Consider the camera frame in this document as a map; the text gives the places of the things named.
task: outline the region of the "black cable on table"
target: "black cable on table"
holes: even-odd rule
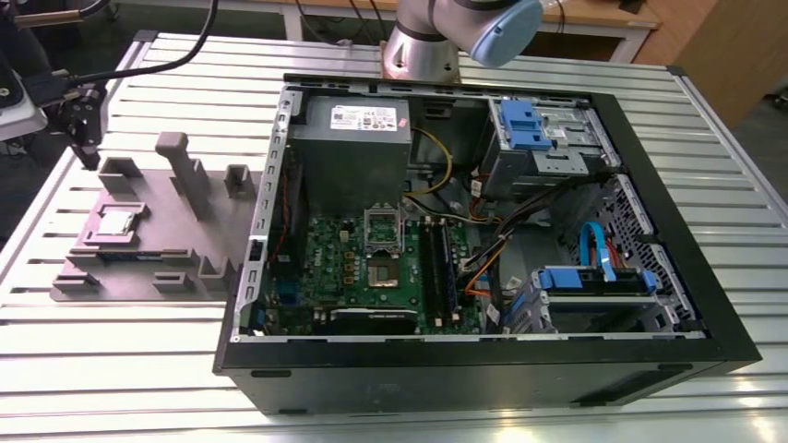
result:
[[[350,5],[354,7],[354,11],[356,11],[356,17],[359,18],[359,20],[362,21],[362,25],[364,26],[364,33],[367,34],[367,38],[370,39],[370,42],[372,44],[375,44],[376,40],[375,37],[372,36],[372,32],[370,32],[370,28],[367,27],[367,20],[364,19],[364,16],[362,15],[362,11],[359,10],[359,7],[356,6],[356,2],[354,0],[348,0],[350,1]]]
[[[159,72],[170,71],[171,69],[175,69],[176,67],[186,65],[188,62],[192,61],[192,59],[200,52],[202,47],[206,45],[206,40],[208,40],[208,35],[211,34],[211,29],[214,28],[214,22],[218,18],[218,11],[219,0],[211,0],[208,17],[206,18],[206,23],[202,27],[198,42],[195,43],[195,46],[192,47],[191,51],[182,58],[158,66],[139,67],[136,69],[124,69],[122,71],[115,72],[102,72],[98,74],[88,74],[86,76],[76,76],[71,78],[70,85],[72,87],[76,87],[87,83],[96,83],[99,81],[114,80],[118,78],[130,78],[135,76],[143,76],[146,74],[156,74]]]
[[[380,37],[380,39],[386,40],[386,38],[390,35],[390,31],[386,29],[386,23],[383,22],[383,17],[380,16],[380,11],[378,10],[378,4],[375,3],[375,0],[370,0],[370,3],[372,4],[372,8],[375,9],[375,15],[378,16],[378,24],[380,25],[380,32],[383,33],[383,37]]]
[[[300,14],[300,19],[304,22],[304,28],[307,28],[307,30],[314,35],[314,37],[318,39],[318,41],[324,44],[330,44],[332,46],[340,46],[340,44],[338,42],[332,42],[326,37],[323,37],[318,33],[318,31],[315,30],[312,25],[310,24],[310,21],[307,20],[307,14],[304,13],[304,6],[302,5],[300,0],[296,0],[296,7],[298,7],[298,13]]]
[[[564,4],[562,3],[562,0],[558,0],[558,7],[562,10],[562,15],[558,19],[558,33],[563,34],[564,28],[567,27],[567,10],[564,9]]]

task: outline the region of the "power supply label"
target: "power supply label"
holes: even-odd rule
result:
[[[395,132],[396,108],[335,106],[331,109],[331,129]]]

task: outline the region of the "slotted metal table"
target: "slotted metal table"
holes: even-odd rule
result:
[[[180,57],[194,36],[140,40],[120,67]],[[164,168],[160,131],[206,169],[263,170],[282,74],[375,77],[379,49],[214,37],[187,66],[110,85],[103,157]],[[100,191],[68,151],[0,254],[0,436],[127,441],[703,441],[788,435],[788,209],[686,78],[663,67],[522,58],[467,83],[614,93],[764,360],[620,408],[263,416],[211,372],[223,303],[56,303],[52,280]]]

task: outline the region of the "green circuit board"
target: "green circuit board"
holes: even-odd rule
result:
[[[288,335],[311,335],[315,317],[332,308],[402,308],[419,313],[422,334],[479,333],[478,306],[464,306],[455,321],[436,325],[426,312],[420,264],[420,221],[406,221],[403,250],[394,257],[364,254],[363,217],[314,218],[310,223],[306,269],[298,282],[298,305],[278,309],[278,320]],[[447,226],[455,265],[470,256],[464,227]],[[390,241],[391,226],[371,225],[371,237]]]

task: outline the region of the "ram slot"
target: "ram slot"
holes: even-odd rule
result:
[[[446,225],[436,227],[439,242],[439,251],[442,252],[442,277],[443,277],[443,304],[447,308],[447,320],[452,319],[452,314],[458,312],[458,276],[455,274],[455,264],[452,263],[452,244]]]
[[[419,228],[419,261],[422,264],[422,287],[424,296],[424,310],[427,322],[434,324],[436,319],[443,321],[439,305],[440,275],[436,273],[435,248],[432,244],[432,226],[423,224]]]

